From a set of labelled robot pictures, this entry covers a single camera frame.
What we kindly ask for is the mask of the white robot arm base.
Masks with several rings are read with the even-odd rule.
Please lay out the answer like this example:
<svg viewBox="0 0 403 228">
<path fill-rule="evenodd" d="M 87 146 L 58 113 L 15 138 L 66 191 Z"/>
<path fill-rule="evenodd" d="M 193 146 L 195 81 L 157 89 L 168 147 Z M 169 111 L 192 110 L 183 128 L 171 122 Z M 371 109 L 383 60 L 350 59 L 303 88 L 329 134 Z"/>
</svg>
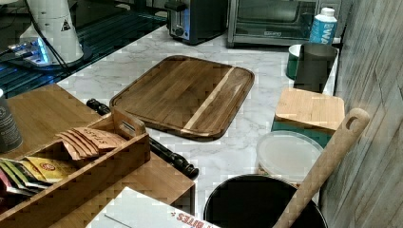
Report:
<svg viewBox="0 0 403 228">
<path fill-rule="evenodd" d="M 31 25 L 20 41 L 33 43 L 36 54 L 27 58 L 38 67 L 72 64 L 84 53 L 72 25 L 67 0 L 25 0 Z"/>
</svg>

